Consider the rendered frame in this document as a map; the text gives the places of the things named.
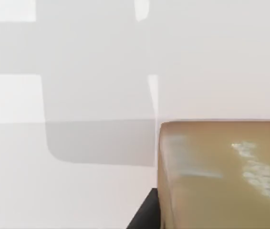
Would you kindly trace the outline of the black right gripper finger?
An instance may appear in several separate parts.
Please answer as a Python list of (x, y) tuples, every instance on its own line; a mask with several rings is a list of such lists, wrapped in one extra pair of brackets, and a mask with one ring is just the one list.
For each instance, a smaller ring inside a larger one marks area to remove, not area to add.
[(152, 188), (126, 229), (160, 229), (161, 211), (157, 188)]

